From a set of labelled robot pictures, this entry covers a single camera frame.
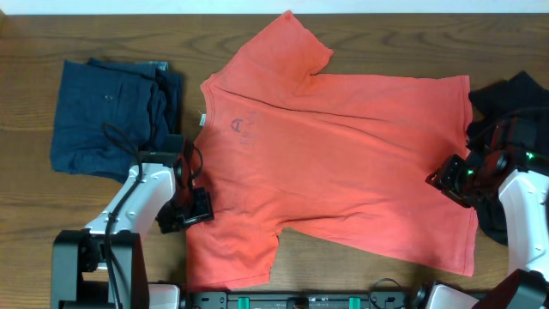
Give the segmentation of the red t-shirt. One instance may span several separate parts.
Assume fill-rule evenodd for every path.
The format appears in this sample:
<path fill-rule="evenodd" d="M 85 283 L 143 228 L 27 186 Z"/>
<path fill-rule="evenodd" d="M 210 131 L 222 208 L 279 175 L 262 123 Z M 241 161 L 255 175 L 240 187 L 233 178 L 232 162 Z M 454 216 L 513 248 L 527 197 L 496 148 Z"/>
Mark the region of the red t-shirt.
<path fill-rule="evenodd" d="M 425 181 L 467 152 L 468 77 L 327 74 L 331 56 L 285 12 L 202 83 L 214 219 L 187 231 L 190 289 L 267 283 L 286 227 L 473 274 L 476 214 Z"/>

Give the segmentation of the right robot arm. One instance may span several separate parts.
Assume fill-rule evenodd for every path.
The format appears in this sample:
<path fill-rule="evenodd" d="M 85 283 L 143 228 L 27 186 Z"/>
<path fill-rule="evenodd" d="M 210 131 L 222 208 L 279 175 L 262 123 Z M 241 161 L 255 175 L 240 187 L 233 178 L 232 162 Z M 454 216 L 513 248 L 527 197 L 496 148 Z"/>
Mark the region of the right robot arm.
<path fill-rule="evenodd" d="M 425 182 L 464 208 L 479 210 L 494 198 L 503 208 L 508 240 L 507 277 L 482 299 L 442 283 L 433 285 L 425 308 L 548 307 L 548 159 L 509 146 L 474 166 L 450 156 Z"/>

